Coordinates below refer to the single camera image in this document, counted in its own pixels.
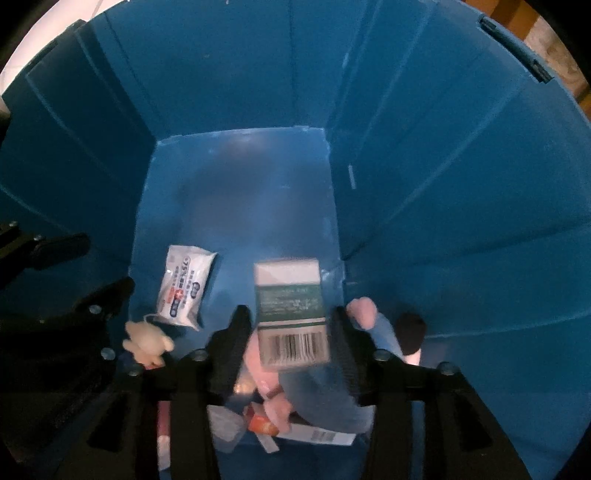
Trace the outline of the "cream teddy bear blue dress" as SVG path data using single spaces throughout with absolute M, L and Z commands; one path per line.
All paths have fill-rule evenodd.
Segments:
M 147 370 L 163 367 L 163 355 L 174 350 L 174 341 L 147 321 L 128 321 L 125 323 L 125 332 L 127 338 L 122 342 L 123 349 Z

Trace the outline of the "pink pig plush blue shirt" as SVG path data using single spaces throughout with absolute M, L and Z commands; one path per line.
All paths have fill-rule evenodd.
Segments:
M 427 325 L 419 315 L 405 312 L 390 322 L 372 299 L 360 297 L 346 305 L 346 317 L 353 327 L 367 331 L 377 348 L 407 363 L 420 363 Z M 257 333 L 250 336 L 243 361 L 263 398 L 258 414 L 266 421 L 256 425 L 260 433 L 287 434 L 294 415 L 331 431 L 363 434 L 370 430 L 375 408 L 356 404 L 349 395 L 345 373 L 335 363 L 304 370 L 266 370 L 260 361 Z

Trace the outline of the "green white barcode box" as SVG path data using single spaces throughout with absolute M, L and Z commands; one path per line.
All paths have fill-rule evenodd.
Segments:
M 283 259 L 253 266 L 260 363 L 269 371 L 329 362 L 321 268 L 315 259 Z

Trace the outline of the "white wet wipes packet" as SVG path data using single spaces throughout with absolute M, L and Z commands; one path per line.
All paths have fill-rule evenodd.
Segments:
M 198 311 L 216 256 L 197 246 L 168 247 L 155 309 L 158 322 L 200 329 Z

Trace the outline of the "blue plastic storage bin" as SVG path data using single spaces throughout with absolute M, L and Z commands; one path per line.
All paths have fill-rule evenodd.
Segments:
M 320 263 L 332 311 L 372 299 L 427 325 L 530 474 L 590 475 L 590 124 L 544 63 L 459 1 L 124 1 L 76 21 L 7 89 L 1 225 L 86 234 L 84 256 L 16 286 L 45 319 L 122 277 L 117 367 L 157 404 L 170 369 L 245 305 L 253 266 Z M 216 252 L 195 331 L 155 319 L 168 247 Z M 147 370 L 125 323 L 174 341 Z M 242 368 L 208 406 L 218 479 L 364 479 L 370 430 L 256 425 Z

